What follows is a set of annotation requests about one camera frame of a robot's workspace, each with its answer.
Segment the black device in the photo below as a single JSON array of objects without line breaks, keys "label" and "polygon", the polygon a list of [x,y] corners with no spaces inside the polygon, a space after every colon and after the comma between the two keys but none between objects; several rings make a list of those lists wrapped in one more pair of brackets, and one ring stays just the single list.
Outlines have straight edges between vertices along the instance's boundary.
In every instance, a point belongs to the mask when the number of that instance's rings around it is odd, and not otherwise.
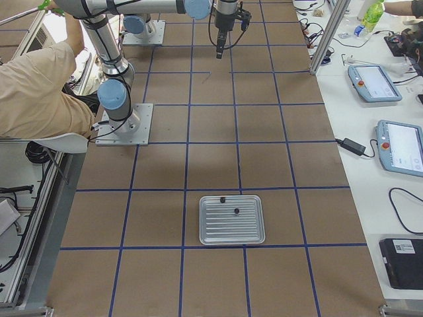
[{"label": "black device", "polygon": [[362,156],[365,151],[365,147],[349,138],[343,140],[336,139],[336,142],[346,150],[353,152],[355,155]]},{"label": "black device", "polygon": [[227,33],[232,31],[235,20],[241,21],[241,30],[245,32],[250,25],[251,13],[243,9],[243,2],[238,0],[217,0],[214,24],[217,31],[216,58],[221,59],[225,49]]},{"label": "black device", "polygon": [[423,239],[393,239],[379,242],[394,289],[423,289]]}]

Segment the mounting plate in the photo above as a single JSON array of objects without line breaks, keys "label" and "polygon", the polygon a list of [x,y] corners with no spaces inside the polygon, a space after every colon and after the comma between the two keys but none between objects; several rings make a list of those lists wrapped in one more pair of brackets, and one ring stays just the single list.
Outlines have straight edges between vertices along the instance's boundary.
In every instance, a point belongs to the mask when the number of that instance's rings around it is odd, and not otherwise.
[{"label": "mounting plate", "polygon": [[[112,132],[108,124],[101,125],[98,130],[98,135],[105,135],[95,140],[98,146],[117,146],[117,145],[148,145],[151,129],[151,118],[153,117],[153,104],[134,104],[134,111],[138,112],[141,118],[141,123],[137,131],[127,139],[123,139],[115,133],[106,135]],[[108,121],[108,115],[104,111],[102,121]]]},{"label": "mounting plate", "polygon": [[156,33],[146,39],[137,38],[132,33],[128,33],[124,36],[122,41],[123,46],[151,46],[151,45],[162,45],[163,38],[165,37],[165,24],[163,20],[154,21],[156,24]]}]

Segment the metal tray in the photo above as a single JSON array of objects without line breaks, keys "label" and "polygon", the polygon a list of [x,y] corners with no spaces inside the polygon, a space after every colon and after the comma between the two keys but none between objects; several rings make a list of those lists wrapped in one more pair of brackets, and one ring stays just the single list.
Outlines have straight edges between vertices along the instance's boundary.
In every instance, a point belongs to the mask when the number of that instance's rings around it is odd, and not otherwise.
[{"label": "metal tray", "polygon": [[200,242],[259,244],[266,238],[257,195],[204,196],[200,199]]}]

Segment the white chair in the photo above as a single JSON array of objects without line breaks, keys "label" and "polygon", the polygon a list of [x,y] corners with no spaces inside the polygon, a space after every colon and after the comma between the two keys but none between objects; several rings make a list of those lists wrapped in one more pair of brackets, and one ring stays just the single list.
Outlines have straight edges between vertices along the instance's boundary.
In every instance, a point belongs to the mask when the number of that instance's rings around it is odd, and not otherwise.
[{"label": "white chair", "polygon": [[65,133],[56,137],[45,137],[43,139],[33,139],[31,141],[38,143],[39,145],[45,148],[48,156],[58,169],[61,177],[65,180],[66,184],[69,184],[69,180],[61,171],[59,164],[54,159],[51,150],[69,154],[77,154],[86,153],[88,149],[88,139],[76,133]]}]

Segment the brown floor tile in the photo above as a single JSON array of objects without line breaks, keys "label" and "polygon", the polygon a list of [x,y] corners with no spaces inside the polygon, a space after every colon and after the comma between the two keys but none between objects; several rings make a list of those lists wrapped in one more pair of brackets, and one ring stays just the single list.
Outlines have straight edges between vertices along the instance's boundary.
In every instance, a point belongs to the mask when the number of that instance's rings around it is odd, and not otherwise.
[{"label": "brown floor tile", "polygon": [[124,46],[125,58],[133,65],[136,72],[148,72],[153,48],[145,46]]},{"label": "brown floor tile", "polygon": [[189,88],[190,74],[150,74],[146,102],[188,104]]},{"label": "brown floor tile", "polygon": [[191,107],[190,142],[235,142],[232,106]]},{"label": "brown floor tile", "polygon": [[1,31],[0,30],[0,46],[19,46],[28,31]]},{"label": "brown floor tile", "polygon": [[234,74],[237,104],[277,104],[273,74]]},{"label": "brown floor tile", "polygon": [[238,106],[237,125],[241,142],[285,140],[279,106]]},{"label": "brown floor tile", "polygon": [[299,190],[298,196],[308,243],[365,242],[349,189]]},{"label": "brown floor tile", "polygon": [[266,46],[235,46],[232,52],[233,71],[272,71],[269,49]]},{"label": "brown floor tile", "polygon": [[292,3],[264,3],[262,10],[266,22],[298,22],[297,13]]},{"label": "brown floor tile", "polygon": [[185,251],[182,316],[248,316],[241,249]]},{"label": "brown floor tile", "polygon": [[334,139],[325,105],[282,106],[282,111],[290,141]]},{"label": "brown floor tile", "polygon": [[[135,74],[134,83],[131,88],[132,104],[144,103],[145,85],[147,84],[147,74]],[[145,100],[146,103],[153,103],[151,100]]]},{"label": "brown floor tile", "polygon": [[[17,15],[40,5],[39,0],[2,0],[0,10],[0,20]],[[0,30],[28,30],[32,22],[36,19],[37,13],[32,13],[27,17],[22,17],[13,22],[0,26]]]},{"label": "brown floor tile", "polygon": [[183,189],[185,144],[150,144],[139,150],[134,188]]},{"label": "brown floor tile", "polygon": [[191,47],[169,48],[157,47],[153,52],[151,71],[190,71],[191,70]]},{"label": "brown floor tile", "polygon": [[191,103],[233,104],[231,74],[217,71],[192,74]]},{"label": "brown floor tile", "polygon": [[266,23],[269,44],[304,44],[304,36],[298,22]]},{"label": "brown floor tile", "polygon": [[108,316],[119,251],[61,251],[46,306],[54,316]]},{"label": "brown floor tile", "polygon": [[306,71],[310,57],[306,46],[270,46],[275,71]]},{"label": "brown floor tile", "polygon": [[113,317],[178,316],[179,275],[180,250],[124,251]]},{"label": "brown floor tile", "polygon": [[309,252],[322,316],[378,315],[384,300],[367,247],[310,248]]},{"label": "brown floor tile", "polygon": [[303,248],[248,249],[247,259],[252,316],[317,316]]},{"label": "brown floor tile", "polygon": [[[244,3],[243,8],[251,13],[251,22],[263,22],[260,3]],[[235,25],[234,30],[239,30],[239,24]]]},{"label": "brown floor tile", "polygon": [[239,156],[243,188],[292,186],[285,144],[241,144]]},{"label": "brown floor tile", "polygon": [[266,33],[263,23],[250,23],[248,30],[239,41],[242,45],[266,45]]},{"label": "brown floor tile", "polygon": [[185,215],[185,245],[202,246],[200,242],[200,199],[203,196],[239,195],[239,192],[187,192]]},{"label": "brown floor tile", "polygon": [[61,246],[120,246],[127,202],[128,192],[77,192]]},{"label": "brown floor tile", "polygon": [[323,102],[317,79],[309,73],[276,74],[276,81],[282,104]]},{"label": "brown floor tile", "polygon": [[188,188],[238,188],[237,147],[232,144],[189,146]]},{"label": "brown floor tile", "polygon": [[133,192],[126,246],[180,246],[183,192]]},{"label": "brown floor tile", "polygon": [[192,24],[166,24],[164,46],[191,45],[192,44]]},{"label": "brown floor tile", "polygon": [[212,46],[196,46],[194,47],[192,70],[229,74],[231,71],[231,55],[224,54],[221,59],[217,59],[216,49]]},{"label": "brown floor tile", "polygon": [[129,188],[134,159],[135,147],[97,147],[90,144],[78,188]]},{"label": "brown floor tile", "polygon": [[304,243],[293,190],[243,191],[243,194],[257,195],[262,201],[266,233],[263,245]]},{"label": "brown floor tile", "polygon": [[347,186],[335,143],[290,144],[297,186]]},{"label": "brown floor tile", "polygon": [[186,142],[188,106],[156,106],[150,142]]},{"label": "brown floor tile", "polygon": [[[213,42],[216,43],[217,28],[213,23],[210,25],[210,34]],[[194,45],[206,45],[210,50],[214,52],[216,51],[216,48],[212,46],[212,43],[210,43],[208,24],[196,23],[194,25]]]},{"label": "brown floor tile", "polygon": [[3,63],[7,63],[8,61],[12,60],[16,50],[18,48],[0,48],[0,57]]}]

